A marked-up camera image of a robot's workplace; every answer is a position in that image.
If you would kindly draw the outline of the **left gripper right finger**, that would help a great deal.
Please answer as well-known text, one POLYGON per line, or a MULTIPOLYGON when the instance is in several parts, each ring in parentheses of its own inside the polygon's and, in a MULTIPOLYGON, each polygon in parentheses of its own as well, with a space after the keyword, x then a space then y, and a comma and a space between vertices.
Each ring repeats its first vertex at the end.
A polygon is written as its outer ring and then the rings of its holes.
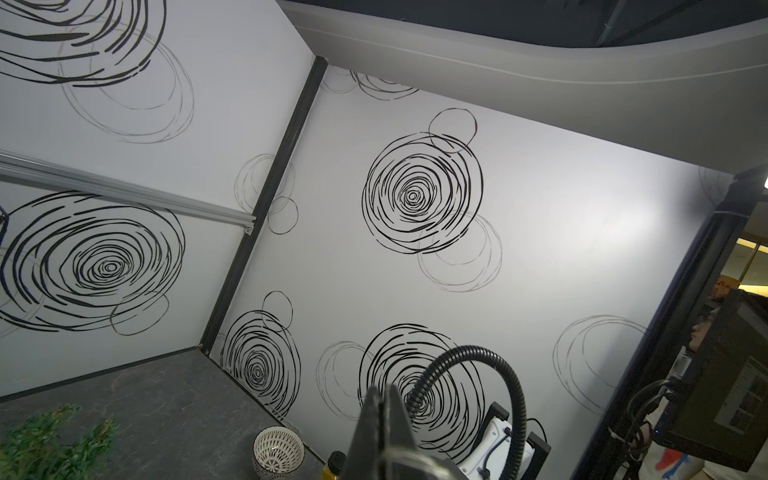
POLYGON ((430 455, 417 445, 417 442, 412 430, 412 425, 399 390, 394 385, 389 385, 386 387, 384 394, 386 395, 386 403, 387 403, 386 449, 390 447, 405 447, 408 449, 421 451, 427 455, 430 455))

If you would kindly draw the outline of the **rattan ball string lights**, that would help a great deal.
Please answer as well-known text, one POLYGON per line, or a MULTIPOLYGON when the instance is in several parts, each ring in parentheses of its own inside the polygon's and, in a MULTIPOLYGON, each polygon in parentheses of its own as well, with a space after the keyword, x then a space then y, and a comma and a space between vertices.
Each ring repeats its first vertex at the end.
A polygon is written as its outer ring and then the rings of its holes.
POLYGON ((450 461, 405 447, 385 449, 379 457, 378 470, 381 479, 464 479, 450 461))

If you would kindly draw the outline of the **small green christmas tree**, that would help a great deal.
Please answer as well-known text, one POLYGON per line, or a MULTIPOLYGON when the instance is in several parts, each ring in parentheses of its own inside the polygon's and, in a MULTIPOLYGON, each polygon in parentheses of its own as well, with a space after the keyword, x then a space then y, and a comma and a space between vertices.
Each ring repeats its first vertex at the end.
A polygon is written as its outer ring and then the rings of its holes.
POLYGON ((70 443, 62 429, 80 408, 65 404, 34 415, 1 437, 3 479, 94 479, 107 463, 119 426, 108 417, 70 443))

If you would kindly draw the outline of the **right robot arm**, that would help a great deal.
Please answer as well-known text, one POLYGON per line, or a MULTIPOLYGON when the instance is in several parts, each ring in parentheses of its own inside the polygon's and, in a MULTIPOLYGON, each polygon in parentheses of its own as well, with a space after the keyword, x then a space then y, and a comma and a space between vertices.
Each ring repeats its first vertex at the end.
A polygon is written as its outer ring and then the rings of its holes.
POLYGON ((494 370, 507 388, 511 409, 493 403, 480 423, 469 455, 447 462, 452 479, 536 479, 551 446, 543 433, 528 431, 529 418, 517 374, 500 355, 475 345, 458 346, 439 355, 421 373, 406 396, 405 408, 414 421, 427 395, 458 366, 483 364, 494 370))

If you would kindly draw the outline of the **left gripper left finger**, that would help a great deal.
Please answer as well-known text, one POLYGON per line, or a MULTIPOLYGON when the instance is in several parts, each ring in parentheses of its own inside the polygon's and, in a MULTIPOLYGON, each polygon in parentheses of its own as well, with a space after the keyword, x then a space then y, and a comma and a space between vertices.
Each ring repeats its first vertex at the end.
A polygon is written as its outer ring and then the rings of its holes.
POLYGON ((341 480, 380 480, 386 478, 384 451, 387 446, 386 395, 371 387, 364 398, 341 480))

